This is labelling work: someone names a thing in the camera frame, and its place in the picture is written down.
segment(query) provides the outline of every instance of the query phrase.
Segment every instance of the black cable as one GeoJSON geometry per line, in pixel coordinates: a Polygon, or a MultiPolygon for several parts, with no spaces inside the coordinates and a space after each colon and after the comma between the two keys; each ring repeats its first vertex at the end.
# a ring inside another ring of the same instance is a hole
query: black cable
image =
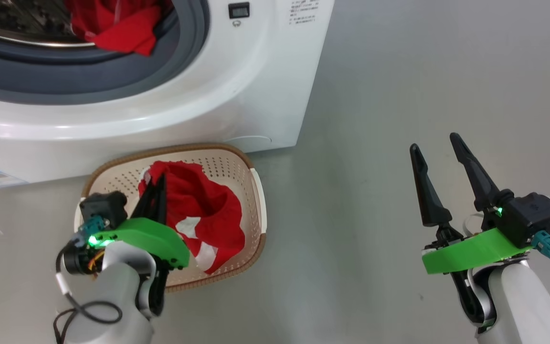
{"type": "MultiPolygon", "coordinates": [[[[74,244],[75,244],[74,241],[68,242],[63,247],[63,249],[61,249],[61,251],[59,251],[59,254],[57,254],[56,262],[55,262],[55,264],[56,264],[55,269],[56,269],[57,274],[61,272],[61,260],[63,259],[63,254],[65,254],[65,251],[67,249],[69,249],[70,246],[74,246],[74,244]]],[[[99,323],[99,324],[116,324],[117,322],[119,322],[122,319],[122,309],[120,309],[120,307],[118,307],[117,305],[115,305],[114,303],[111,303],[109,301],[91,301],[91,302],[87,302],[83,305],[80,305],[76,301],[76,299],[74,299],[74,297],[69,292],[65,294],[65,298],[67,298],[67,300],[73,306],[73,308],[61,312],[54,319],[54,322],[53,322],[54,337],[56,339],[57,344],[65,343],[65,336],[67,335],[67,329],[69,328],[70,324],[72,323],[72,320],[74,320],[74,318],[78,314],[81,314],[81,315],[85,316],[87,319],[90,319],[90,320],[92,320],[96,323],[99,323]],[[86,311],[86,309],[88,307],[92,307],[92,306],[96,306],[96,305],[102,305],[102,306],[113,308],[118,313],[118,316],[115,319],[111,319],[111,320],[101,319],[101,318],[97,318],[96,316],[94,316],[94,315],[92,315],[92,314],[90,314],[89,312],[86,311]],[[59,327],[57,326],[57,323],[59,322],[59,319],[61,318],[61,316],[64,316],[68,313],[71,313],[71,315],[65,321],[65,325],[63,326],[63,331],[60,332],[59,327]]]]}

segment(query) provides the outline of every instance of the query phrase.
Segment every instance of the washing machine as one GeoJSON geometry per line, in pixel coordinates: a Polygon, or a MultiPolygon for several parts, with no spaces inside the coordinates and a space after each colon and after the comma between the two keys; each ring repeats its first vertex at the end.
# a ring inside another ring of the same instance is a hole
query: washing machine
{"type": "Polygon", "coordinates": [[[0,0],[0,187],[132,152],[294,146],[334,0],[164,0],[149,57],[70,31],[63,0],[0,0]]]}

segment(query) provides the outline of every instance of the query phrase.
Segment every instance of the red cloth with white pattern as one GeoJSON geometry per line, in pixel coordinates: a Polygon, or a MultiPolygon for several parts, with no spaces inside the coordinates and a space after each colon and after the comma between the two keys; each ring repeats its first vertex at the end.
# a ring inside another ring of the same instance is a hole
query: red cloth with white pattern
{"type": "Polygon", "coordinates": [[[146,174],[139,194],[165,174],[167,225],[181,235],[201,270],[212,274],[241,252],[241,203],[227,186],[210,181],[196,163],[156,161],[146,174]]]}
{"type": "Polygon", "coordinates": [[[76,36],[101,49],[150,56],[159,0],[65,0],[76,36]]]}

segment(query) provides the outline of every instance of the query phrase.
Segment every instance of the plastic laundry basket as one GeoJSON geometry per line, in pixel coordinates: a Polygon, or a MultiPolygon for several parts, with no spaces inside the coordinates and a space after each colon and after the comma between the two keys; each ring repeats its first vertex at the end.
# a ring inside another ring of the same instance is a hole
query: plastic laundry basket
{"type": "MultiPolygon", "coordinates": [[[[226,144],[192,144],[152,150],[110,161],[90,176],[82,200],[95,192],[121,191],[128,198],[125,210],[131,214],[139,201],[137,185],[141,172],[155,161],[198,163],[216,183],[226,185],[239,198],[242,207],[241,229],[245,233],[243,250],[211,275],[201,271],[190,256],[190,265],[174,270],[167,279],[167,291],[180,291],[226,279],[247,270],[258,260],[266,240],[266,207],[260,177],[242,151],[226,144]]],[[[79,207],[74,228],[82,224],[79,207]]]]}

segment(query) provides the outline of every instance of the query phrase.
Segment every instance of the gray floor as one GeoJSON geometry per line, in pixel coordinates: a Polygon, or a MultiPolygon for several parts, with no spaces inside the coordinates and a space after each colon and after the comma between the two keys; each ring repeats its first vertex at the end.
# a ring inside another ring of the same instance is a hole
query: gray floor
{"type": "MultiPolygon", "coordinates": [[[[449,277],[423,271],[434,229],[408,157],[419,143],[459,227],[473,198],[451,131],[500,187],[550,196],[550,2],[339,0],[298,146],[252,155],[261,259],[168,296],[154,344],[474,343],[449,277]]],[[[84,181],[0,190],[0,343],[53,342],[53,257],[84,181]]],[[[530,265],[550,290],[550,262],[530,265]]]]}

